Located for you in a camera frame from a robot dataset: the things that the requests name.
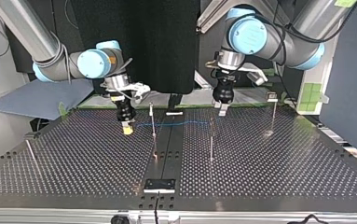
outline green tape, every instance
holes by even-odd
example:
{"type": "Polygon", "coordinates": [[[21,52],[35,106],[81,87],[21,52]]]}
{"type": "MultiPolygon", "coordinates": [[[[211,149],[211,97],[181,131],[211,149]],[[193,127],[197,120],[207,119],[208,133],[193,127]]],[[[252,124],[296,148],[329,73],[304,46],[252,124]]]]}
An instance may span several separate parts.
{"type": "Polygon", "coordinates": [[[337,7],[352,7],[357,0],[336,0],[335,6],[337,7]]]}
{"type": "Polygon", "coordinates": [[[321,88],[320,83],[305,83],[300,98],[299,111],[315,111],[318,102],[321,100],[321,88]]]}
{"type": "Polygon", "coordinates": [[[282,102],[285,100],[286,96],[288,96],[288,93],[286,93],[286,91],[281,94],[281,101],[282,102]]]}
{"type": "Polygon", "coordinates": [[[62,102],[59,103],[59,113],[62,117],[65,117],[68,114],[67,110],[65,109],[65,105],[62,102]]]}
{"type": "Polygon", "coordinates": [[[275,71],[274,68],[269,68],[269,69],[262,69],[263,73],[267,77],[274,77],[275,76],[275,71]]]}

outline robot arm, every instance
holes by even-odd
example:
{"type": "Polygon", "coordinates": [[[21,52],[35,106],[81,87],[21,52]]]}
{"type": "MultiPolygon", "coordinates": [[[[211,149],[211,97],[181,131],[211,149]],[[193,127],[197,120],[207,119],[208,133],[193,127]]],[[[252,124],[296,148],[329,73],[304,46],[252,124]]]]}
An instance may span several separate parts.
{"type": "Polygon", "coordinates": [[[130,123],[135,110],[130,104],[131,91],[137,103],[150,89],[130,83],[117,41],[106,41],[96,49],[68,54],[59,38],[39,19],[27,0],[0,0],[0,17],[33,57],[35,75],[41,81],[57,82],[71,78],[104,78],[103,84],[117,105],[117,120],[124,134],[132,133],[130,123]]]}
{"type": "MultiPolygon", "coordinates": [[[[199,31],[205,33],[216,23],[214,17],[222,17],[217,12],[227,11],[226,30],[222,47],[214,60],[215,77],[218,85],[213,91],[215,107],[221,108],[220,116],[224,116],[229,104],[233,101],[233,85],[237,71],[247,71],[247,77],[255,84],[266,81],[261,72],[254,72],[248,67],[254,67],[245,62],[245,55],[255,55],[271,60],[281,65],[287,65],[299,70],[308,70],[316,66],[321,60],[325,47],[323,40],[330,31],[354,7],[356,1],[350,5],[341,5],[337,0],[310,0],[292,23],[291,28],[274,24],[267,16],[270,4],[277,1],[212,1],[205,10],[206,15],[199,18],[199,31]],[[242,4],[256,4],[255,7],[266,14],[262,16],[254,10],[238,7],[242,4]]],[[[284,24],[282,13],[277,19],[284,24]]]]}

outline gray panel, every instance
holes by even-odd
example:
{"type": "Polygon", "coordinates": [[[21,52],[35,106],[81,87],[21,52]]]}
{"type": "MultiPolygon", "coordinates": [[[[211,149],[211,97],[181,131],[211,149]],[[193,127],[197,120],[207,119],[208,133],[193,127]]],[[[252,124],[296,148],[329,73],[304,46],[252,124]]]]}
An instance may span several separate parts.
{"type": "Polygon", "coordinates": [[[79,105],[91,92],[90,80],[74,79],[70,84],[34,80],[0,98],[0,112],[32,118],[55,120],[79,105]]]}
{"type": "Polygon", "coordinates": [[[357,147],[357,9],[341,32],[320,119],[357,147]]]}

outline silver cylinder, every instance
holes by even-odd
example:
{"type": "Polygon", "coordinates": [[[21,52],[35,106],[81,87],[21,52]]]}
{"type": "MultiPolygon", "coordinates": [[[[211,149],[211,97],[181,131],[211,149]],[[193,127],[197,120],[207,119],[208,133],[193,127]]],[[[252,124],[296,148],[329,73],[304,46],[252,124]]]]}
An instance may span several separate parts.
{"type": "Polygon", "coordinates": [[[219,63],[228,66],[239,66],[244,61],[245,55],[221,49],[219,63]]]}
{"type": "Polygon", "coordinates": [[[57,40],[26,0],[0,0],[0,16],[36,61],[58,53],[57,40]]]}
{"type": "Polygon", "coordinates": [[[303,35],[323,39],[349,11],[349,7],[335,6],[336,0],[309,0],[293,26],[303,35]]]}
{"type": "Polygon", "coordinates": [[[114,76],[114,77],[106,77],[105,83],[107,86],[107,90],[110,90],[110,91],[119,90],[119,89],[126,87],[130,84],[129,78],[126,74],[114,76]]]}

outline black backdrop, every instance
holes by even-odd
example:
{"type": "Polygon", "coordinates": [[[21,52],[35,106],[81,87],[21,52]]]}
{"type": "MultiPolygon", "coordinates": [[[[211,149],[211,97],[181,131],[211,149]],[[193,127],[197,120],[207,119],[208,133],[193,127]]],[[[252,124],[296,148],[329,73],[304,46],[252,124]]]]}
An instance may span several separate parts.
{"type": "Polygon", "coordinates": [[[85,49],[118,40],[128,73],[152,90],[188,94],[198,58],[199,0],[71,0],[85,49]]]}

